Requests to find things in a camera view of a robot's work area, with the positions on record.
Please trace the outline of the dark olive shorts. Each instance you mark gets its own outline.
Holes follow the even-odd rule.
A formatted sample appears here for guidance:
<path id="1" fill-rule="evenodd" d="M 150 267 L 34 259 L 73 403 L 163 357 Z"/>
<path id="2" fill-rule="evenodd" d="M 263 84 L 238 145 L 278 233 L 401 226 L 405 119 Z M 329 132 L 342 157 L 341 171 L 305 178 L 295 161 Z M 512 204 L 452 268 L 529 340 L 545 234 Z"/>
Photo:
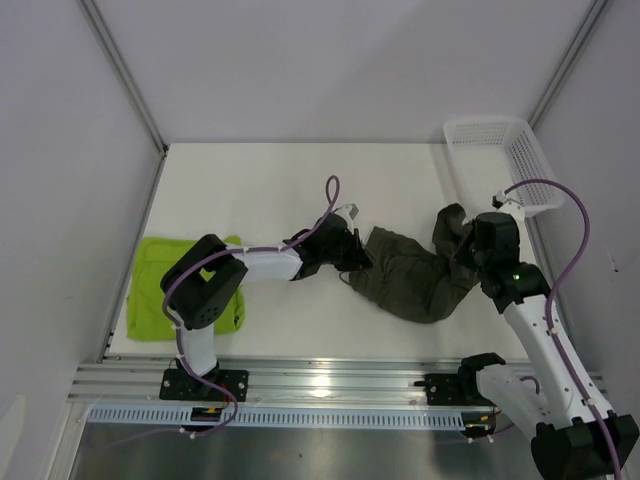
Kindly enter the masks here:
<path id="1" fill-rule="evenodd" d="M 432 232 L 434 252 L 417 240 L 375 226 L 366 251 L 372 267 L 342 282 L 378 308 L 409 322 L 432 324 L 451 316 L 479 283 L 476 272 L 454 255 L 470 231 L 458 204 L 441 209 Z"/>

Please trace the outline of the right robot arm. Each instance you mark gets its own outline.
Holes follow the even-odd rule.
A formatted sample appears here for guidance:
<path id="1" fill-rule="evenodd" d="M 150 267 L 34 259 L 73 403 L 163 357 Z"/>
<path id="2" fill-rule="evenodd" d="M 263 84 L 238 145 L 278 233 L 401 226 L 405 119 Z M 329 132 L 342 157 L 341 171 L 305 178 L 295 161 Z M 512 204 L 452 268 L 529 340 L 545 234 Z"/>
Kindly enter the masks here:
<path id="1" fill-rule="evenodd" d="M 503 212 L 470 222 L 455 259 L 475 271 L 522 344 L 540 388 L 521 381 L 495 358 L 460 374 L 458 395 L 468 403 L 493 402 L 530 443 L 545 479 L 620 478 L 639 439 L 629 414 L 618 415 L 581 364 L 539 267 L 520 258 L 517 221 Z"/>

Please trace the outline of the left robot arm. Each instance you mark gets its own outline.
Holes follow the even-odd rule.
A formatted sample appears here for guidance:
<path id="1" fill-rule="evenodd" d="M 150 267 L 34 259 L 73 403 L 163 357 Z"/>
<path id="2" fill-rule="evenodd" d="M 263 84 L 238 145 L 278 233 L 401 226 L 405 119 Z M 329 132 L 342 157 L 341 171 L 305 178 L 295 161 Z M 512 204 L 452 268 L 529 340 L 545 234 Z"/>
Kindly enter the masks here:
<path id="1" fill-rule="evenodd" d="M 372 267 L 359 231 L 336 213 L 272 246 L 230 245 L 214 234 L 198 240 L 160 282 L 162 311 L 177 329 L 182 388 L 197 400 L 215 392 L 214 326 L 241 286 L 303 280 L 325 265 L 347 273 Z"/>

